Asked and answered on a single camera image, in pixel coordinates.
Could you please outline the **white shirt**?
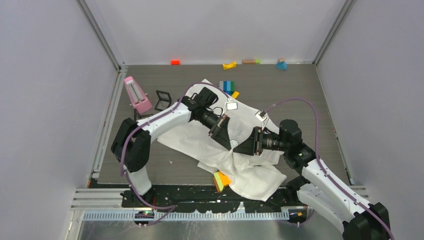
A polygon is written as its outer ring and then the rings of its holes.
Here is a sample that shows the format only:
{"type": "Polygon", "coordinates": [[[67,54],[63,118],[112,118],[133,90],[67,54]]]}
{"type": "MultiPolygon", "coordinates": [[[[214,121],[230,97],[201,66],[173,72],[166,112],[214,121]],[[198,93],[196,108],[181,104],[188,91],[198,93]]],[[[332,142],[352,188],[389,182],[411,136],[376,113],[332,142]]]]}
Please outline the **white shirt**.
{"type": "MultiPolygon", "coordinates": [[[[217,103],[211,108],[224,108],[228,98],[217,88],[196,84],[191,86],[186,96],[191,97],[194,93],[206,87],[217,96],[217,103]]],[[[232,102],[237,103],[237,109],[227,110],[225,114],[230,118],[228,135],[230,140],[241,144],[251,134],[254,127],[262,127],[262,122],[255,114],[259,111],[239,100],[230,97],[232,102]]],[[[280,151],[264,150],[261,155],[244,155],[227,150],[214,141],[208,135],[209,129],[198,121],[191,121],[179,125],[158,137],[157,141],[171,149],[179,151],[199,161],[198,167],[222,172],[229,177],[229,187],[238,195],[251,199],[267,201],[278,187],[287,179],[287,176],[276,168],[280,157],[280,151]]]]}

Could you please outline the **black frame display box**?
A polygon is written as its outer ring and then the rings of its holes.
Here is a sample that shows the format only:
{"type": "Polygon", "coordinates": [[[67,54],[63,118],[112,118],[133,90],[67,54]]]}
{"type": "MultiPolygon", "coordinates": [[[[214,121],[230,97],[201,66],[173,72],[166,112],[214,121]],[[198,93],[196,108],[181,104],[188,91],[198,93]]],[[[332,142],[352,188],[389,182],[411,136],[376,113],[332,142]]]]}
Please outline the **black frame display box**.
{"type": "Polygon", "coordinates": [[[172,105],[171,94],[166,91],[156,90],[158,101],[154,107],[156,111],[164,111],[172,105]]]}

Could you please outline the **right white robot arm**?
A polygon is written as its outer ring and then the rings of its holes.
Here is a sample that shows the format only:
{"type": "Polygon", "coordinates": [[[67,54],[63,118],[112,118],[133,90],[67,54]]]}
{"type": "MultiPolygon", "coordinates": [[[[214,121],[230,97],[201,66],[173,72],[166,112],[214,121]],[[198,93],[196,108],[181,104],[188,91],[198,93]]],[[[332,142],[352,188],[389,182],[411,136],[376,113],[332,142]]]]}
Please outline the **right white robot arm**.
{"type": "Polygon", "coordinates": [[[286,164],[299,176],[286,184],[291,205],[306,204],[331,222],[345,240],[392,240],[389,211],[371,203],[340,180],[303,142],[302,131],[292,119],[282,120],[279,133],[254,127],[234,152],[259,156],[264,150],[283,152],[286,164]]]}

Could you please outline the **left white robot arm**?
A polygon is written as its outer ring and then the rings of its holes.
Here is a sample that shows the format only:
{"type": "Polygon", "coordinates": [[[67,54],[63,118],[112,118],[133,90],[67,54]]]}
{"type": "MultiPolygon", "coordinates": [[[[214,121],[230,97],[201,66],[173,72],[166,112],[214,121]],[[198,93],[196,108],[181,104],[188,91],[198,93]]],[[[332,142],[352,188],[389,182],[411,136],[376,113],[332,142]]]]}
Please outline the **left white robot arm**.
{"type": "Polygon", "coordinates": [[[210,106],[218,101],[218,96],[206,86],[193,96],[183,96],[165,110],[140,121],[125,119],[112,141],[111,152],[120,163],[120,171],[125,175],[130,188],[135,192],[134,200],[141,207],[153,202],[150,191],[152,183],[147,173],[151,143],[169,130],[191,121],[198,121],[209,129],[208,135],[216,143],[231,150],[228,124],[230,118],[216,115],[210,106]]]}

